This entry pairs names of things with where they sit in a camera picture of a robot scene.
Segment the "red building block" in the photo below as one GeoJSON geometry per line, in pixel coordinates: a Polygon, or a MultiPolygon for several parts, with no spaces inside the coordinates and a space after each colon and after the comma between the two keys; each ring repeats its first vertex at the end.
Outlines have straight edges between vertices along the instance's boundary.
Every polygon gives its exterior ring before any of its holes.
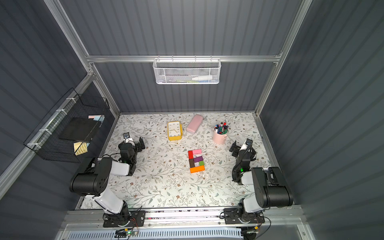
{"type": "Polygon", "coordinates": [[[189,156],[189,159],[193,159],[194,158],[193,151],[188,151],[188,156],[189,156]]]}

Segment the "orange building block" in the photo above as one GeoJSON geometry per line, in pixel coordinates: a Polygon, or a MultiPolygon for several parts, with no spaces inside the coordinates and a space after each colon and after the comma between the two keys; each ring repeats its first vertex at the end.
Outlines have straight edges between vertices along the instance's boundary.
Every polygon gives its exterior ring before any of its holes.
{"type": "Polygon", "coordinates": [[[202,172],[205,170],[205,166],[198,166],[198,167],[193,167],[193,168],[190,168],[190,172],[191,174],[193,173],[198,173],[198,172],[202,172]]]}

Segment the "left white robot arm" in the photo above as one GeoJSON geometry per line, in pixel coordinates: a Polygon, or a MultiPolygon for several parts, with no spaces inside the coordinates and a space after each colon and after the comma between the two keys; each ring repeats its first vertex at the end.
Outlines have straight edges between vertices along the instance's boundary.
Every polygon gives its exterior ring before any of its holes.
{"type": "Polygon", "coordinates": [[[132,176],[137,168],[138,153],[146,146],[144,139],[134,142],[129,133],[124,134],[123,141],[118,145],[119,159],[114,154],[105,154],[101,158],[84,161],[70,182],[70,191],[80,196],[90,196],[107,215],[122,215],[125,202],[117,197],[108,187],[110,176],[132,176]]]}

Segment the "pink building block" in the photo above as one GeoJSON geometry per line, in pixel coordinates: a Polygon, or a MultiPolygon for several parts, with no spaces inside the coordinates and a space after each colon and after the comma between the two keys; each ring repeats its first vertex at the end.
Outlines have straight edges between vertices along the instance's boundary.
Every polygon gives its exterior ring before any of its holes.
{"type": "Polygon", "coordinates": [[[192,150],[192,152],[193,152],[194,155],[201,155],[202,154],[202,150],[201,149],[192,150]]]}

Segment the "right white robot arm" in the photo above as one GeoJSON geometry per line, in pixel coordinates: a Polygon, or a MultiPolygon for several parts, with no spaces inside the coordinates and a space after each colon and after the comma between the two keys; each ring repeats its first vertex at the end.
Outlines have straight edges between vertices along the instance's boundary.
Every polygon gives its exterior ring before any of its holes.
{"type": "Polygon", "coordinates": [[[255,161],[257,156],[252,140],[246,139],[242,146],[234,142],[229,152],[236,158],[232,169],[232,181],[238,185],[250,185],[254,188],[252,194],[240,200],[239,216],[254,214],[270,207],[283,208],[293,205],[293,195],[280,168],[251,167],[251,162],[255,161]]]}

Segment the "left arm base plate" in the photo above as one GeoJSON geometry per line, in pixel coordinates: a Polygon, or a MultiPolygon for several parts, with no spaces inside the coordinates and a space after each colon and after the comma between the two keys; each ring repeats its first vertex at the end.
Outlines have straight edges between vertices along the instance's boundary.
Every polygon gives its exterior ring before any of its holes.
{"type": "Polygon", "coordinates": [[[142,227],[144,225],[146,212],[133,211],[130,214],[103,214],[103,227],[104,228],[134,228],[142,227]]]}

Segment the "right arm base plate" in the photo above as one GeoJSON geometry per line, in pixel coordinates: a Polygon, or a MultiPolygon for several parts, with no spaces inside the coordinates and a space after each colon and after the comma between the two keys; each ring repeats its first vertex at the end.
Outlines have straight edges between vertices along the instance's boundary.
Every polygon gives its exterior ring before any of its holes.
{"type": "Polygon", "coordinates": [[[265,223],[265,218],[261,212],[247,213],[239,211],[237,208],[225,208],[224,220],[227,225],[254,224],[261,225],[265,223]]]}

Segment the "brown building block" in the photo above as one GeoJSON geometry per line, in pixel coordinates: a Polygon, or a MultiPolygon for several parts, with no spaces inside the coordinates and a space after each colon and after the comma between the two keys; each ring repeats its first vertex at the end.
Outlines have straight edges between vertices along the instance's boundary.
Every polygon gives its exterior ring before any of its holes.
{"type": "Polygon", "coordinates": [[[194,159],[189,159],[189,164],[190,164],[190,168],[194,168],[195,167],[195,161],[194,159]]]}

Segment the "purple building block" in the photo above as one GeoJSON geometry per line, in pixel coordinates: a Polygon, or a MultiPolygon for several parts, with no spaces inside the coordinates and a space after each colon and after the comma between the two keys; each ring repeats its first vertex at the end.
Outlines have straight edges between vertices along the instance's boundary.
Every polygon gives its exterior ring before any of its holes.
{"type": "Polygon", "coordinates": [[[195,163],[201,162],[201,161],[203,161],[203,160],[204,160],[204,159],[203,159],[202,156],[198,156],[198,157],[194,158],[194,162],[195,162],[195,163]]]}

